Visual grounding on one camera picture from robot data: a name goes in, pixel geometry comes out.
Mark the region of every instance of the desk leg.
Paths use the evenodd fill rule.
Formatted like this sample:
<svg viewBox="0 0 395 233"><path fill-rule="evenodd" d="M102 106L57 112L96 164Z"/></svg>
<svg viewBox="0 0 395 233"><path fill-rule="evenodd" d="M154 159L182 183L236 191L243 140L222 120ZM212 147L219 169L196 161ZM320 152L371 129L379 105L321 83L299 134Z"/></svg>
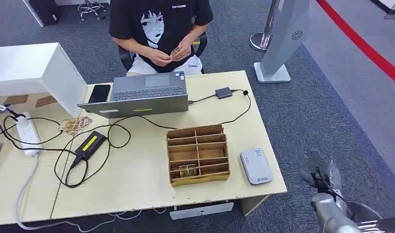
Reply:
<svg viewBox="0 0 395 233"><path fill-rule="evenodd" d="M240 203L242 205L243 215L247 217L250 213L252 213L253 210L258 208L258 206L262 204L264 200L266 200L269 196L270 195L241 199Z"/></svg>

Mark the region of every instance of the black smartphone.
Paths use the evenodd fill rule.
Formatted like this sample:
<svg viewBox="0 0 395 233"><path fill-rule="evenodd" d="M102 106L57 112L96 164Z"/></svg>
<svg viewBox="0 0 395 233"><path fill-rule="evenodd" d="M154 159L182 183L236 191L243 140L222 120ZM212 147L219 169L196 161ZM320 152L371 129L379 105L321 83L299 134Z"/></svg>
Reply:
<svg viewBox="0 0 395 233"><path fill-rule="evenodd" d="M107 97L109 95L109 91L110 91L110 85L107 84L95 85L92 94L90 95L89 103L106 102Z"/></svg>

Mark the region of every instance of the laptop touchpad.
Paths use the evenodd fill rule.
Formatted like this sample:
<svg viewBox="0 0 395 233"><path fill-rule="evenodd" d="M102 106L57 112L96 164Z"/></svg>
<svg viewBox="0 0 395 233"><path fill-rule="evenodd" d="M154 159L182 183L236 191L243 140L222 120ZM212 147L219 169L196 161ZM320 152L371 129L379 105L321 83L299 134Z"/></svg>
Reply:
<svg viewBox="0 0 395 233"><path fill-rule="evenodd" d="M147 75L145 87L167 86L170 84L169 75Z"/></svg>

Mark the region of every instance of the white shorts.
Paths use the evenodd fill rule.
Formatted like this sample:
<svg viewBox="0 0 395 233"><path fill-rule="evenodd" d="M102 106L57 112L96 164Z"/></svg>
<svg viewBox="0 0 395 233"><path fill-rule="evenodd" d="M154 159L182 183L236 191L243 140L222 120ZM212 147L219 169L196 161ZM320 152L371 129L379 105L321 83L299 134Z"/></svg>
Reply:
<svg viewBox="0 0 395 233"><path fill-rule="evenodd" d="M189 58L183 65L173 70L183 71L185 75L198 75L202 74L202 62L200 59L194 55ZM139 55L136 55L131 69L129 69L128 73L134 72L138 74L157 74L158 72L151 67L147 62L145 62Z"/></svg>

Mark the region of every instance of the office chair wheels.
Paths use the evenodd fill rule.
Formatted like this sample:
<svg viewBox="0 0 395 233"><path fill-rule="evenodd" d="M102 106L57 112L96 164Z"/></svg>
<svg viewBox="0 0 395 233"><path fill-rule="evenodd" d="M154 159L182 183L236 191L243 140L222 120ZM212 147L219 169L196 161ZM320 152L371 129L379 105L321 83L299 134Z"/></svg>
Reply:
<svg viewBox="0 0 395 233"><path fill-rule="evenodd" d="M85 19L83 18L84 14L89 14L93 13L96 15L97 20L104 19L106 17L100 17L99 14L96 12L97 10L102 9L103 12L106 12L108 9L106 9L104 6L102 6L100 3L97 1L91 1L91 0L84 0L83 4L80 4L78 6L78 11L81 16L81 21L83 22Z"/></svg>

